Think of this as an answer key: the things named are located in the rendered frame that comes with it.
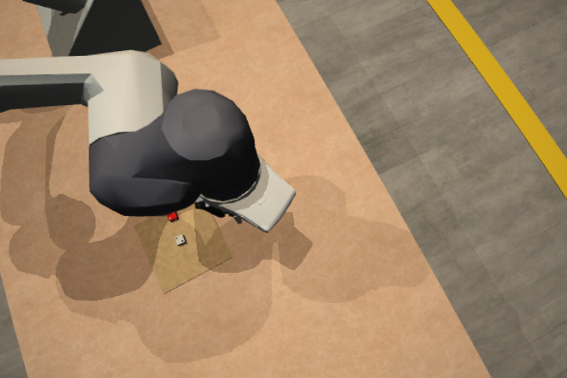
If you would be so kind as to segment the red die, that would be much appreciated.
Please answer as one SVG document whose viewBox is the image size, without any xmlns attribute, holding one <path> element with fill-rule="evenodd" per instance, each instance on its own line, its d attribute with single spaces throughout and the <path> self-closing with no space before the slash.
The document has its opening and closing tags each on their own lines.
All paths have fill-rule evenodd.
<svg viewBox="0 0 567 378">
<path fill-rule="evenodd" d="M 176 212 L 173 213 L 173 214 L 169 214 L 167 216 L 168 216 L 168 219 L 169 219 L 170 222 L 174 222 L 174 221 L 179 219 Z"/>
</svg>

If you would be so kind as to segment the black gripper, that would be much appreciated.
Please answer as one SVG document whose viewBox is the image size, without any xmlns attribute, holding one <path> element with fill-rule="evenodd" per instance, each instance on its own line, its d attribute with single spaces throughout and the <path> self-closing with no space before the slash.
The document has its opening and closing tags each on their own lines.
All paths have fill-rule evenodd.
<svg viewBox="0 0 567 378">
<path fill-rule="evenodd" d="M 215 208 L 213 206 L 207 205 L 200 197 L 198 197 L 197 201 L 195 202 L 195 208 L 197 209 L 203 209 L 219 218 L 223 218 L 225 217 L 225 214 L 228 214 L 229 216 L 233 217 L 234 220 L 237 222 L 237 224 L 242 224 L 242 219 L 234 216 L 232 214 L 229 214 L 227 212 L 224 212 L 218 208 Z"/>
</svg>

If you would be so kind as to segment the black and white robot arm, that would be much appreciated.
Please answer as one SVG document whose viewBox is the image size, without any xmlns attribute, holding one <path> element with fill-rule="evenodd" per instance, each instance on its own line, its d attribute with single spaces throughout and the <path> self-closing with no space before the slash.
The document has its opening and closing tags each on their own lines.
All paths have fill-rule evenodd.
<svg viewBox="0 0 567 378">
<path fill-rule="evenodd" d="M 294 188 L 257 154 L 231 99 L 177 88 L 172 70 L 135 50 L 0 60 L 0 113 L 88 107 L 90 192 L 102 205 L 123 216 L 166 216 L 201 197 L 268 233 Z"/>
</svg>

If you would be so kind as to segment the grey die with black pips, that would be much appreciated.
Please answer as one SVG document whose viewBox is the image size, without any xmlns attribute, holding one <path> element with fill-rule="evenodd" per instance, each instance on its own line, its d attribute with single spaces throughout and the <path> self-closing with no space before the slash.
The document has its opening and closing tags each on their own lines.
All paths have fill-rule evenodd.
<svg viewBox="0 0 567 378">
<path fill-rule="evenodd" d="M 177 246 L 181 246 L 181 245 L 186 244 L 187 242 L 186 242 L 185 236 L 183 234 L 176 236 L 175 237 L 175 243 L 177 244 Z"/>
</svg>

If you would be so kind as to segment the tan flat mat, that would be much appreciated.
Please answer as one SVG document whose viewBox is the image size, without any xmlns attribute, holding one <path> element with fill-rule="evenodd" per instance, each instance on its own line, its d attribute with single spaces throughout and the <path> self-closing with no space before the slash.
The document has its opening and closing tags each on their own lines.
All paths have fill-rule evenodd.
<svg viewBox="0 0 567 378">
<path fill-rule="evenodd" d="M 151 216 L 134 226 L 163 294 L 233 257 L 212 214 L 193 204 L 177 216 L 174 222 Z M 180 234 L 187 243 L 177 246 Z"/>
</svg>

